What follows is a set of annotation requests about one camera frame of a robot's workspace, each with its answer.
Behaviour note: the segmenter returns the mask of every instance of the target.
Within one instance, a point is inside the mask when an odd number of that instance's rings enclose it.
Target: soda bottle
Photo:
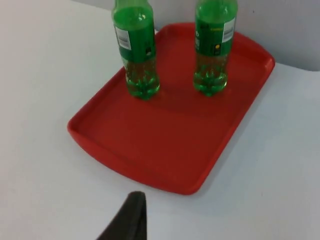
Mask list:
[[[112,19],[128,90],[147,100],[160,87],[153,9],[148,0],[115,0]]]
[[[206,96],[227,85],[226,66],[231,50],[237,0],[198,0],[195,9],[196,68],[194,87]]]

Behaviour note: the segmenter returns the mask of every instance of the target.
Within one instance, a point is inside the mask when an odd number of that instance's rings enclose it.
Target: bottle base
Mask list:
[[[197,77],[194,76],[193,86],[196,90],[203,93],[207,97],[211,97],[214,94],[221,92],[227,85],[227,75],[222,73],[217,78]]]
[[[159,89],[160,84],[150,84],[150,83],[134,83],[127,81],[127,87],[129,93],[139,99],[149,100],[153,95],[155,95]]]

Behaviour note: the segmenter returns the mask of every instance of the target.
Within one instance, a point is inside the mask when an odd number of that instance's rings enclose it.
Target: bottle neck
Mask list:
[[[148,0],[115,0],[115,7],[141,6],[148,4]]]

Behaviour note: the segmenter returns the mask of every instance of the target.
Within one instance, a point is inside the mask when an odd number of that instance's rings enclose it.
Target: white table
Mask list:
[[[122,66],[106,10],[0,5],[0,239],[94,240],[127,194],[150,240],[318,240],[320,72],[277,64],[204,186],[181,196],[88,156],[68,120]]]

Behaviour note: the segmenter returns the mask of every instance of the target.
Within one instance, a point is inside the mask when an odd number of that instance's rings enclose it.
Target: green liquid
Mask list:
[[[197,4],[196,18],[208,24],[224,24],[233,20],[238,11],[236,0],[200,0]],[[206,96],[222,91],[228,81],[228,54],[205,56],[196,54],[194,87]]]
[[[154,18],[150,7],[128,6],[113,11],[114,25],[126,31],[139,31],[153,26]],[[156,72],[156,58],[142,63],[122,58],[126,70],[126,84],[131,95],[147,100],[160,88]]]

